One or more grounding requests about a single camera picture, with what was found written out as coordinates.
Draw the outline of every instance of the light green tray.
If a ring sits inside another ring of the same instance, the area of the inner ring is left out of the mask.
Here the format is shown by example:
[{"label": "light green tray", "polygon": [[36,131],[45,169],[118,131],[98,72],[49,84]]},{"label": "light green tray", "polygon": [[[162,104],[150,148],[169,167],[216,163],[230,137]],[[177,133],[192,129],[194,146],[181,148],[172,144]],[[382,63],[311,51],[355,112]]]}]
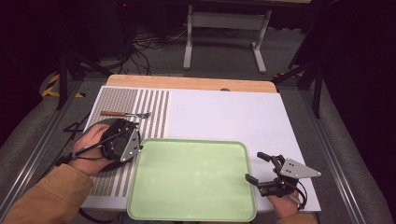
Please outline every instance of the light green tray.
[{"label": "light green tray", "polygon": [[128,214],[139,220],[250,221],[248,154],[239,142],[150,138],[137,158]]}]

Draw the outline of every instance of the black cable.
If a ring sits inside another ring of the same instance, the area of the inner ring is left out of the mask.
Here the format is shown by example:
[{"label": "black cable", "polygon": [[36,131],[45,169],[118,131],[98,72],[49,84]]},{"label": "black cable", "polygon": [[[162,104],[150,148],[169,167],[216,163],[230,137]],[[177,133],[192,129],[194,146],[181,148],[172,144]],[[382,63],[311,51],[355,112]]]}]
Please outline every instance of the black cable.
[{"label": "black cable", "polygon": [[143,45],[140,45],[140,44],[137,44],[137,43],[134,44],[134,48],[136,50],[140,50],[140,51],[144,51],[144,50],[148,49],[146,46],[143,46]]},{"label": "black cable", "polygon": [[[105,69],[113,69],[113,68],[116,68],[116,67],[118,67],[118,66],[120,66],[120,65],[123,65],[123,64],[125,64],[127,61],[128,61],[128,56],[129,55],[125,55],[125,57],[121,60],[121,61],[119,61],[119,62],[117,62],[117,63],[113,63],[113,64],[111,64],[111,65],[107,65],[107,66],[102,66],[103,68],[105,68]],[[94,70],[94,69],[92,69],[92,68],[90,68],[90,67],[86,67],[86,66],[83,66],[83,65],[81,65],[81,67],[82,67],[82,69],[84,69],[84,71],[86,71],[86,72],[96,72],[96,70]]]},{"label": "black cable", "polygon": [[134,65],[136,66],[136,69],[137,69],[137,72],[140,74],[140,75],[142,75],[142,73],[140,72],[140,69],[139,69],[139,63],[137,63],[137,62],[135,62],[134,61],[134,59],[131,57],[131,60],[132,60],[132,62],[134,62]]},{"label": "black cable", "polygon": [[107,141],[109,141],[109,140],[111,140],[111,139],[113,139],[113,138],[115,138],[115,137],[117,137],[117,136],[123,134],[124,132],[125,132],[125,131],[122,131],[122,132],[113,134],[113,135],[109,136],[107,139],[105,139],[105,140],[103,140],[103,141],[100,141],[100,142],[98,142],[98,143],[96,143],[96,144],[93,144],[93,145],[90,146],[90,147],[84,147],[83,149],[81,149],[81,150],[79,150],[79,151],[77,151],[77,152],[74,152],[74,153],[73,153],[73,156],[74,156],[75,158],[77,158],[78,155],[81,155],[81,154],[83,154],[84,152],[87,152],[87,151],[89,151],[89,150],[91,150],[91,149],[94,149],[94,148],[96,148],[96,147],[99,147],[99,146],[101,146],[104,142],[107,142]]},{"label": "black cable", "polygon": [[44,174],[42,176],[40,176],[40,178],[37,180],[37,182],[42,179],[45,175],[48,174],[48,172],[50,171],[50,169],[54,166],[55,162],[57,160],[59,160],[59,158],[61,157],[62,153],[64,152],[64,148],[67,147],[67,145],[69,144],[69,142],[72,140],[72,137],[75,136],[75,134],[77,133],[79,127],[82,125],[82,123],[85,121],[85,119],[91,114],[91,111],[82,119],[82,121],[80,123],[78,123],[76,125],[76,128],[73,130],[73,132],[70,134],[69,138],[67,139],[66,143],[64,144],[64,146],[62,147],[62,150],[58,152],[58,154],[55,157],[55,160],[52,161],[52,163],[49,165],[49,167],[47,168],[47,170],[44,172]]},{"label": "black cable", "polygon": [[156,46],[152,47],[152,46],[151,46],[151,43],[152,43],[152,42],[153,42],[153,41],[150,40],[150,41],[146,42],[146,45],[141,45],[141,44],[139,44],[139,43],[134,43],[134,45],[137,45],[137,46],[139,46],[139,47],[142,47],[141,51],[146,50],[146,49],[160,49],[160,48],[162,48],[163,46],[165,46],[165,43],[162,42],[162,43],[158,43]]},{"label": "black cable", "polygon": [[123,69],[123,64],[120,66],[120,70],[119,70],[119,72],[118,72],[117,74],[120,74],[120,72],[122,71],[122,69]]},{"label": "black cable", "polygon": [[142,55],[143,58],[145,58],[146,63],[148,64],[146,76],[148,76],[149,74],[151,75],[151,71],[149,70],[149,60],[148,60],[148,58],[146,57],[146,55],[144,55],[144,54],[143,54],[142,52],[140,52],[140,51],[137,51],[136,53]]},{"label": "black cable", "polygon": [[300,181],[298,183],[301,185],[301,187],[303,187],[304,192],[305,192],[305,197],[306,197],[306,199],[308,199],[308,192],[306,192],[304,185]]},{"label": "black cable", "polygon": [[83,159],[83,160],[88,160],[88,161],[97,161],[97,160],[101,160],[104,157],[98,157],[98,158],[88,158],[88,157],[75,157],[75,159]]},{"label": "black cable", "polygon": [[298,189],[296,186],[293,186],[292,184],[286,183],[286,185],[288,185],[289,187],[291,187],[291,188],[297,190],[297,192],[301,195],[301,197],[303,197],[303,202],[302,202],[301,204],[299,204],[298,210],[304,209],[304,208],[305,208],[305,205],[306,205],[306,201],[307,201],[307,196],[305,196],[306,194],[303,194],[303,192],[302,192],[300,189]]},{"label": "black cable", "polygon": [[110,223],[113,221],[113,219],[111,220],[99,220],[96,219],[94,217],[91,217],[90,215],[88,215],[86,212],[84,212],[84,210],[82,210],[81,208],[78,209],[78,212],[81,214],[82,217],[87,218],[89,221],[95,222],[95,223]]}]

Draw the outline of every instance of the metal stand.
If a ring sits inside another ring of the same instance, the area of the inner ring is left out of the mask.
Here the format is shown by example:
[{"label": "metal stand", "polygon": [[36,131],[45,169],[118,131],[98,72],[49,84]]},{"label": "metal stand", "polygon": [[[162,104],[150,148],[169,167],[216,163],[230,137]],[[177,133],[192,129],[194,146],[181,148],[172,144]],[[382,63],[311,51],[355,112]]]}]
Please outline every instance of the metal stand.
[{"label": "metal stand", "polygon": [[274,84],[278,84],[290,77],[293,77],[301,72],[304,72],[303,76],[297,83],[297,87],[299,90],[306,91],[311,86],[312,82],[315,81],[315,89],[314,89],[314,99],[312,104],[312,109],[314,110],[315,116],[317,119],[320,119],[319,115],[319,104],[320,104],[320,94],[321,94],[321,86],[323,81],[323,74],[320,68],[321,61],[318,60],[316,62],[307,63],[305,65],[298,66],[289,72],[285,73],[282,76],[275,77],[272,82]]},{"label": "metal stand", "polygon": [[189,70],[191,68],[192,27],[211,27],[258,30],[259,35],[257,41],[253,42],[251,46],[253,48],[253,53],[256,58],[256,63],[259,67],[260,73],[265,73],[266,69],[262,59],[260,47],[262,46],[262,40],[264,38],[265,31],[267,30],[271,12],[271,10],[267,10],[265,15],[236,15],[226,13],[193,12],[192,6],[189,5],[189,14],[187,18],[187,43],[186,51],[184,53],[183,69]]},{"label": "metal stand", "polygon": [[66,51],[60,57],[60,83],[59,83],[59,103],[57,110],[60,110],[64,103],[67,101],[67,71],[74,80],[82,80],[85,77],[85,73],[80,63],[85,63],[92,69],[102,73],[109,77],[113,75],[112,72],[106,70],[104,67],[97,63],[93,63],[86,59],[82,55],[79,55],[73,51]]}]

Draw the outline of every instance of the gray carpet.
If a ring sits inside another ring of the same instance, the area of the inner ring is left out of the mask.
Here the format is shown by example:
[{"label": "gray carpet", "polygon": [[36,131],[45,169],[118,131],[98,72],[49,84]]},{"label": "gray carpet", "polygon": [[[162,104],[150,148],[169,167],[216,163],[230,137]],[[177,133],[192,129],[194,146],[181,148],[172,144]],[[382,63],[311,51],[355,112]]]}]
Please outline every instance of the gray carpet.
[{"label": "gray carpet", "polygon": [[[191,70],[189,71],[182,69],[185,49],[185,41],[182,39],[172,41],[160,49],[146,49],[142,52],[149,60],[149,68],[153,75],[270,80],[274,74],[288,71],[289,62],[304,38],[299,31],[269,29],[262,46],[267,73],[262,75],[258,73],[249,45],[255,36],[253,32],[242,31],[235,37],[226,37],[212,30],[197,31],[193,38]],[[133,58],[138,63],[146,65],[142,56],[137,58],[134,54]],[[108,59],[104,60],[103,64],[113,62],[114,60]],[[123,69],[121,72],[124,74],[138,73],[131,60],[123,66]],[[142,67],[139,70],[143,74],[146,73]],[[115,73],[118,71],[119,68],[113,69]],[[322,172],[322,177],[314,180],[322,208],[322,211],[318,212],[319,220],[321,223],[356,223],[347,211],[345,200],[324,156],[323,143],[315,128],[315,122],[318,121],[312,119],[309,115],[310,108],[304,103],[306,92],[299,92],[294,87],[295,81],[294,77],[288,79],[278,88],[306,164]],[[47,82],[48,80],[43,83],[43,87],[47,85]],[[86,93],[86,97],[72,98],[47,143],[46,153],[33,173],[28,188],[45,172],[69,137],[70,133],[63,132],[63,129],[74,122],[79,122],[90,112],[97,92],[105,82],[106,77],[89,73],[84,82],[80,83],[78,92]],[[323,125],[334,153],[342,165],[365,222],[393,223],[386,202],[348,135],[326,88],[323,90],[321,99],[319,122]],[[50,119],[58,113],[55,112],[57,100],[55,97],[44,97],[43,102],[21,122],[1,148],[2,152],[9,153],[10,156],[0,158],[2,170],[0,198],[6,197],[12,188],[15,176],[31,156],[40,137],[46,131]],[[116,213],[92,211],[92,215],[98,218],[111,218]],[[273,213],[258,214],[253,223],[275,223],[275,221],[276,216]],[[78,215],[73,223],[90,222]]]}]

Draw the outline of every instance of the cutlery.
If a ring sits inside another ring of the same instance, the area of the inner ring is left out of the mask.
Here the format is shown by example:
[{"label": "cutlery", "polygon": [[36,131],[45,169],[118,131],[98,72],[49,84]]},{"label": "cutlery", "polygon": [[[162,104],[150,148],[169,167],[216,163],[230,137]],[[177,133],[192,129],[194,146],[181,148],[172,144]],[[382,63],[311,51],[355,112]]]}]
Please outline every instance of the cutlery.
[{"label": "cutlery", "polygon": [[147,119],[151,115],[151,112],[132,114],[132,113],[115,112],[115,111],[101,111],[100,115],[101,116],[117,116],[117,117],[137,117],[139,119]]}]

